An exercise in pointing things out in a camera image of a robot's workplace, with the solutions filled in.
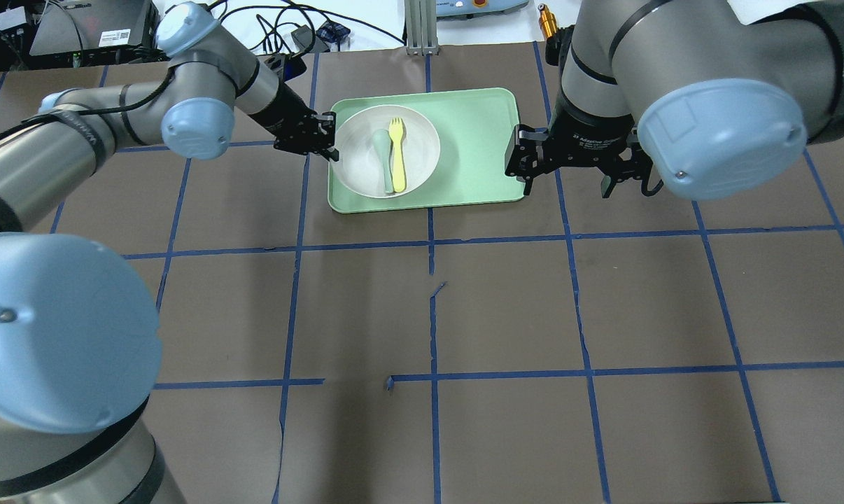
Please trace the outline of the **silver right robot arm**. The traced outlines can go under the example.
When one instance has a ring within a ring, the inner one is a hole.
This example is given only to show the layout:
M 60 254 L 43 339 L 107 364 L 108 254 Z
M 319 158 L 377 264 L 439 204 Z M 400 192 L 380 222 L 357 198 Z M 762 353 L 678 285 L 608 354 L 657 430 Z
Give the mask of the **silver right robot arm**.
M 596 168 L 603 197 L 636 179 L 646 197 L 720 199 L 844 137 L 844 1 L 749 24 L 726 1 L 584 1 L 547 59 L 553 118 L 516 125 L 506 154 L 525 195 L 537 176 Z

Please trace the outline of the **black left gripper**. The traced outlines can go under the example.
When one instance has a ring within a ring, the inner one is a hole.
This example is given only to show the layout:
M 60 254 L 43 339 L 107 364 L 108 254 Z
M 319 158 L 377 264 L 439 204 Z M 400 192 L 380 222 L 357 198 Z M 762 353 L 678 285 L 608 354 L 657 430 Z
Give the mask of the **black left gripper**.
M 287 84 L 281 84 L 272 101 L 257 113 L 257 124 L 274 135 L 275 149 L 324 156 L 329 162 L 341 159 L 335 148 L 336 120 L 334 111 L 314 111 Z

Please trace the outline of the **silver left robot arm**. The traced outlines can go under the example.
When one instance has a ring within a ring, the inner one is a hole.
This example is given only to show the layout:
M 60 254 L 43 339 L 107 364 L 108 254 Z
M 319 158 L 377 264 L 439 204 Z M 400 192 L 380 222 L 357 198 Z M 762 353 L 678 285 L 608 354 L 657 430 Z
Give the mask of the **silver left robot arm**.
M 162 372 L 157 295 L 110 232 L 39 226 L 113 158 L 223 156 L 245 117 L 285 153 L 339 159 L 336 114 L 214 14 L 162 16 L 155 82 L 68 88 L 0 132 L 0 503 L 185 503 L 144 416 Z

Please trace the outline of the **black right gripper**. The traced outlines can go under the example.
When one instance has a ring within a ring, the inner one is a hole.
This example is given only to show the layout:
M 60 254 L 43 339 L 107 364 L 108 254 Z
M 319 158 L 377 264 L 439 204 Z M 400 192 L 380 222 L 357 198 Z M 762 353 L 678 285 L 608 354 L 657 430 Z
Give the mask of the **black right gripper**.
M 575 106 L 557 106 L 546 129 L 518 124 L 505 154 L 505 176 L 523 184 L 528 197 L 533 181 L 560 168 L 595 168 L 603 179 L 600 195 L 608 199 L 615 186 L 639 181 L 640 194 L 654 197 L 664 182 L 650 183 L 652 159 L 636 137 L 633 116 L 596 117 Z

